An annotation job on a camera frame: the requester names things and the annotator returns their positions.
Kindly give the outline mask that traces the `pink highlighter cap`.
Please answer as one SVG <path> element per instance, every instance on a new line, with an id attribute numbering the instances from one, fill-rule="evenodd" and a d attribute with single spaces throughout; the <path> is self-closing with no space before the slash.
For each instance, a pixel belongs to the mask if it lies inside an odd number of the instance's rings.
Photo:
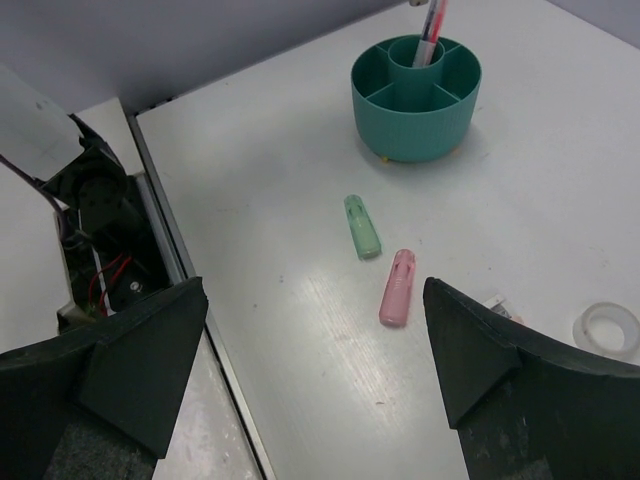
<path id="1" fill-rule="evenodd" d="M 382 325 L 402 328 L 407 324 L 415 266 L 415 254 L 411 250 L 396 252 L 378 314 Z"/>

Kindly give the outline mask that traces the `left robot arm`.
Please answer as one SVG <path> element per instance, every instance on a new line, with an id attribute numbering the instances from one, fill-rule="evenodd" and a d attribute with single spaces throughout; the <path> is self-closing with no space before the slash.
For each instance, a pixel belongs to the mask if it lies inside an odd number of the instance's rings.
<path id="1" fill-rule="evenodd" d="M 1 68 L 1 161 L 53 207 L 71 305 L 90 321 L 164 290 L 169 275 L 143 198 L 108 143 Z"/>

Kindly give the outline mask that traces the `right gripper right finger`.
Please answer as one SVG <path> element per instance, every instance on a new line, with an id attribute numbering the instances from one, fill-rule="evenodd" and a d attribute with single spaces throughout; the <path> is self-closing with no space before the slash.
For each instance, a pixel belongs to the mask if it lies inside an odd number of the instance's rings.
<path id="1" fill-rule="evenodd" d="M 638 478 L 638 366 L 538 333 L 437 278 L 423 304 L 470 478 Z"/>

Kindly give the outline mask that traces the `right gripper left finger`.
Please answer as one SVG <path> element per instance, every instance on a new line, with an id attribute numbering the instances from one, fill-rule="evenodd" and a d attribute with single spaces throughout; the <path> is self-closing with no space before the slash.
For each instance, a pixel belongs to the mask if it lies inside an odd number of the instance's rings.
<path id="1" fill-rule="evenodd" d="M 4 479 L 149 479 L 166 457 L 191 370 L 159 292 L 1 356 Z"/>

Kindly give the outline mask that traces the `pink pen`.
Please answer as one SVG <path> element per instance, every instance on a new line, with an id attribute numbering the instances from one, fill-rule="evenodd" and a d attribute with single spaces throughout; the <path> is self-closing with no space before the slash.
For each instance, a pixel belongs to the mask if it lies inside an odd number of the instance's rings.
<path id="1" fill-rule="evenodd" d="M 446 14 L 447 4 L 447 0 L 430 2 L 421 37 L 421 53 L 418 56 L 418 65 L 420 67 L 427 66 L 431 62 L 444 16 Z"/>

